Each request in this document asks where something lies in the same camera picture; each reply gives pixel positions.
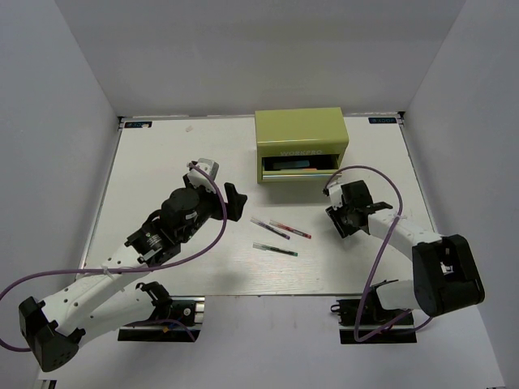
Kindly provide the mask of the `chest drawer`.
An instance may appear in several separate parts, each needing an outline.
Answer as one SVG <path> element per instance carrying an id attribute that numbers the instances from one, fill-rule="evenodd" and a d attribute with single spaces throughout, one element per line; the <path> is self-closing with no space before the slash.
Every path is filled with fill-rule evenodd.
<path id="1" fill-rule="evenodd" d="M 282 160 L 309 160 L 310 168 L 330 169 L 329 173 L 304 173 L 302 169 L 272 170 L 272 163 Z M 322 181 L 329 179 L 341 165 L 339 154 L 282 155 L 263 157 L 258 164 L 258 183 Z"/>

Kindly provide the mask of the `blue highlighter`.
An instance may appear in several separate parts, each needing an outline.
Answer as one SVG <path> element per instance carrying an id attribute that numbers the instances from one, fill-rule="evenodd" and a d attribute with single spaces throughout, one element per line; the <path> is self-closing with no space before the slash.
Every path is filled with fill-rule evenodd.
<path id="1" fill-rule="evenodd" d="M 309 169 L 309 160 L 282 160 L 272 163 L 272 170 Z"/>

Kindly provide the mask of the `green metal drawer chest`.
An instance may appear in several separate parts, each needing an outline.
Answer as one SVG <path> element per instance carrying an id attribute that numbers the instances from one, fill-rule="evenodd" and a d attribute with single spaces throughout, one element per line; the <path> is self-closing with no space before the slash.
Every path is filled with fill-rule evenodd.
<path id="1" fill-rule="evenodd" d="M 339 154 L 350 138 L 340 108 L 274 109 L 255 112 L 257 178 L 263 157 Z"/>

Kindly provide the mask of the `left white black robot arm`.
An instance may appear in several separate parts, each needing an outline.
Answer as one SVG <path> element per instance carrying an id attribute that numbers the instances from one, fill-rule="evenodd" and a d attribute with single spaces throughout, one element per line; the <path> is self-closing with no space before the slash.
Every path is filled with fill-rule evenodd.
<path id="1" fill-rule="evenodd" d="M 208 220 L 240 220 L 247 196 L 232 183 L 224 188 L 226 201 L 210 182 L 186 181 L 99 267 L 48 297 L 23 300 L 20 331 L 41 370 L 62 367 L 89 341 L 127 324 L 170 321 L 169 293 L 140 278 L 178 255 Z"/>

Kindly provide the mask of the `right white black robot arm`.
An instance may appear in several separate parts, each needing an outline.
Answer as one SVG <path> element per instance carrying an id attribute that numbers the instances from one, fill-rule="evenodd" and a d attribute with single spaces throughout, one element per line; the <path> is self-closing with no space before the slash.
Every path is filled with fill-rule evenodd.
<path id="1" fill-rule="evenodd" d="M 421 310 L 434 318 L 476 306 L 485 291 L 470 244 L 461 235 L 441 236 L 399 216 L 386 202 L 374 202 L 367 184 L 356 181 L 324 190 L 326 209 L 341 237 L 364 232 L 398 250 L 412 263 L 409 280 L 371 286 L 367 316 L 385 323 L 396 310 Z"/>

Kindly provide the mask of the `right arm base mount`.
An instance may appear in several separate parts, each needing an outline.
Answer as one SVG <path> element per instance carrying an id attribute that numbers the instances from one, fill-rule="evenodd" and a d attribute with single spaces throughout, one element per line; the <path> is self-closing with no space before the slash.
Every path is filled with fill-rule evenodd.
<path id="1" fill-rule="evenodd" d="M 354 338 L 354 324 L 360 298 L 342 298 L 336 300 L 330 306 L 330 311 L 338 318 L 340 342 L 343 345 L 364 345 L 364 344 L 416 344 L 417 336 L 414 331 L 414 317 L 407 314 L 400 321 L 391 327 L 383 329 L 379 334 L 372 336 L 364 342 L 357 342 Z M 403 310 L 382 311 L 376 310 L 372 303 L 366 302 L 361 315 L 358 336 L 363 337 L 371 331 L 383 326 L 393 320 Z"/>

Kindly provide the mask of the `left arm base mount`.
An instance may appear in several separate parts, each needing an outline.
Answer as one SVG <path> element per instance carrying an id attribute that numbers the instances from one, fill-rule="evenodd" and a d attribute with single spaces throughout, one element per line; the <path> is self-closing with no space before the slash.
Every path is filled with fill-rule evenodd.
<path id="1" fill-rule="evenodd" d="M 204 297 L 174 297 L 142 326 L 121 327 L 119 342 L 194 343 L 204 321 Z"/>

